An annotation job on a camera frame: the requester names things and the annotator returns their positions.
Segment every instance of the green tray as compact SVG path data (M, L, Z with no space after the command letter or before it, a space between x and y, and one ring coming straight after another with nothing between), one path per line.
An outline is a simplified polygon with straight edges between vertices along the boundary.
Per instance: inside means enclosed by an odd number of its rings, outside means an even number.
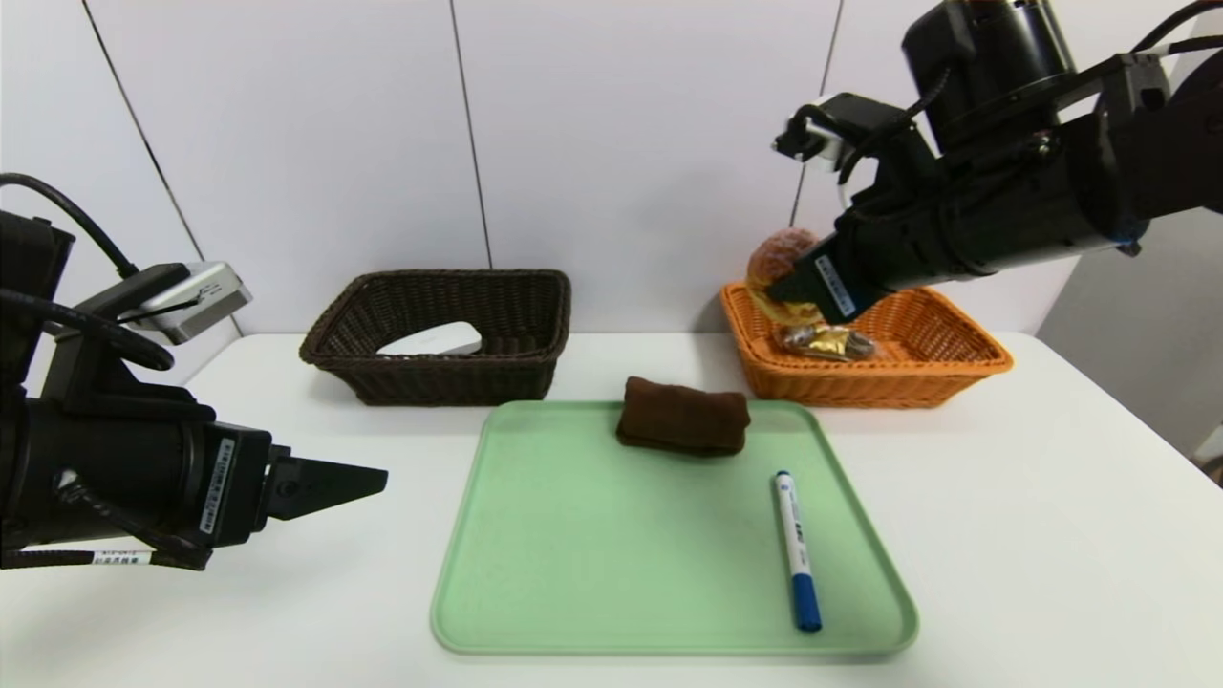
M747 447L620 446L619 403L494 411L433 600L456 653L863 655L917 610L811 414L751 402ZM795 627L773 477L804 511L824 628Z

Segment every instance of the blue marker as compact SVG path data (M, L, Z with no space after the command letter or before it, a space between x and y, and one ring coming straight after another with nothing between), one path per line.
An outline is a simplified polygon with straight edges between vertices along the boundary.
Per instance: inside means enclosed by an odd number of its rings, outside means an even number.
M785 532L785 554L790 560L790 579L794 584L794 613L802 631L816 632L824 627L819 620L819 602L816 601L816 583L811 578L811 560L807 544L802 539L802 518L799 516L799 496L794 491L794 478L786 472L777 474L777 501Z

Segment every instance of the table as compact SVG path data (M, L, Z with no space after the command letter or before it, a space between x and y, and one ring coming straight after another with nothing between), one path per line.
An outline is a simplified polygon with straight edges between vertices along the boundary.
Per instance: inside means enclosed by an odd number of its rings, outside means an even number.
M1015 370L940 409L815 411L921 611L893 657L449 654L429 602L488 409L364 408L300 335L254 335L191 390L298 456L389 469L386 491L201 574L4 572L0 684L1223 686L1223 491L1043 343L998 337ZM746 390L726 335L575 334L549 398L629 375Z

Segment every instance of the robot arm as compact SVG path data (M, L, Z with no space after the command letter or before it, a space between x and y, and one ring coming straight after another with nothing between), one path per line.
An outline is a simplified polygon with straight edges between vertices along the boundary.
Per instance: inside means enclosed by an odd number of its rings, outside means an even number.
M191 339L249 301L229 265L139 270L50 186L0 175L6 183L51 198L124 279L76 307L53 302L72 235L0 210L0 568L120 561L203 571L214 547L246 543L268 517L289 521L384 489L385 472L292 457L263 430L216 423L186 390L131 374L128 364L169 370L174 358L120 323ZM22 385L44 330L56 335L55 356L43 397L29 400ZM153 551L22 551L125 534Z
M1223 210L1223 54L1175 95L1159 66L1167 54L1218 45L1191 39L1076 73L1048 2L940 4L903 43L923 93L916 105L841 93L800 108L775 139L775 150L838 171L840 183L862 156L879 164L837 231L769 295L815 302L844 323L914 286L1106 247L1132 255L1151 218ZM1093 112L1059 122L1062 109L1096 94ZM912 123L922 110L942 158Z

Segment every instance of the wicker basket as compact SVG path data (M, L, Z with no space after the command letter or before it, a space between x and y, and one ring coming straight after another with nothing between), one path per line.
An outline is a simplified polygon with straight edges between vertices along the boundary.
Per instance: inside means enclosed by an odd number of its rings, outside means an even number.
M969 315L933 288L888 296L854 320L872 336L870 362L837 363L783 352L775 325L742 282L722 290L747 384L762 400L808 407L921 409L938 407L974 384L1010 370L1014 362Z
M556 270L399 270L358 276L302 342L307 364L369 406L492 407L543 400L569 336L569 277ZM386 343L467 320L484 346L464 357L382 357Z

